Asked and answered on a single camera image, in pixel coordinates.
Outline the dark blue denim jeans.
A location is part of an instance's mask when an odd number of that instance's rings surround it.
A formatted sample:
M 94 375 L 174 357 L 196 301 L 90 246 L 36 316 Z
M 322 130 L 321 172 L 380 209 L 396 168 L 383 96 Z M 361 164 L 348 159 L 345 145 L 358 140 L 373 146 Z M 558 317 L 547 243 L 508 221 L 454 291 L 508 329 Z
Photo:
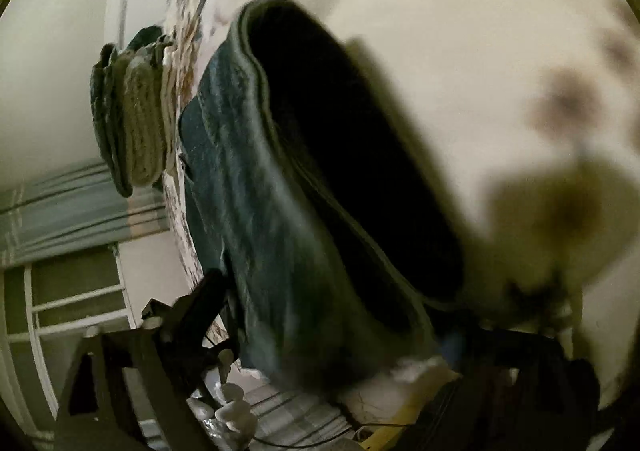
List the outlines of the dark blue denim jeans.
M 178 137 L 191 237 L 206 267 L 229 267 L 247 367 L 331 395 L 435 353 L 461 243 L 367 80 L 303 8 L 239 11 Z

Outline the white framed window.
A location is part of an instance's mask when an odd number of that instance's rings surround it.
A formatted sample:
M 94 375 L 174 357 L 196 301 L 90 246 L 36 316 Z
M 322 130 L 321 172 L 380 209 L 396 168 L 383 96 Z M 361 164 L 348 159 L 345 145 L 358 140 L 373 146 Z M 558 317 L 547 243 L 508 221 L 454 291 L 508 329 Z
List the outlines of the white framed window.
M 91 329 L 134 325 L 114 246 L 26 263 L 1 274 L 1 356 L 27 427 L 54 428 L 66 374 Z

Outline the grey blue striped curtain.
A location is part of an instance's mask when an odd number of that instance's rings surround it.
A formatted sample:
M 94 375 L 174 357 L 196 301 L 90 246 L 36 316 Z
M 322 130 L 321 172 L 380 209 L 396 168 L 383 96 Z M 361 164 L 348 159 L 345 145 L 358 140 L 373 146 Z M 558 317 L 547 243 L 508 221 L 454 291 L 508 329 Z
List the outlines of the grey blue striped curtain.
M 1 193 L 1 267 L 167 229 L 162 191 L 143 188 L 124 198 L 106 164 L 90 160 Z

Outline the stack of folded olive clothes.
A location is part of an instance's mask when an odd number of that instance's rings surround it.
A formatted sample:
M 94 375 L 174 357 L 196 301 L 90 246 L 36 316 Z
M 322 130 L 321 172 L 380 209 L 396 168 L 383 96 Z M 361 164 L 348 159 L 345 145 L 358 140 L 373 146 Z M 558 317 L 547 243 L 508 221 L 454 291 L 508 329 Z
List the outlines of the stack of folded olive clothes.
M 160 26 L 138 31 L 124 49 L 102 46 L 90 75 L 94 136 L 117 192 L 160 180 L 168 167 L 172 112 L 163 86 L 165 56 L 174 46 Z

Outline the white floral bed sheet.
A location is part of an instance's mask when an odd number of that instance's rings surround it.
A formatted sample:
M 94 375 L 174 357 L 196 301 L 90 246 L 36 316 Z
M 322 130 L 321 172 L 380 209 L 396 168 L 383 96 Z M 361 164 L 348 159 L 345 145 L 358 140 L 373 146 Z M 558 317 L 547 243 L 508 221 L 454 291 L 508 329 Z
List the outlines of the white floral bed sheet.
M 205 59 L 249 0 L 168 0 L 178 78 L 191 97 Z M 551 215 L 534 178 L 588 164 L 594 202 L 559 224 L 574 356 L 614 374 L 624 342 L 608 318 L 616 265 L 639 247 L 639 0 L 299 0 L 398 95 L 454 209 L 480 241 L 539 284 Z

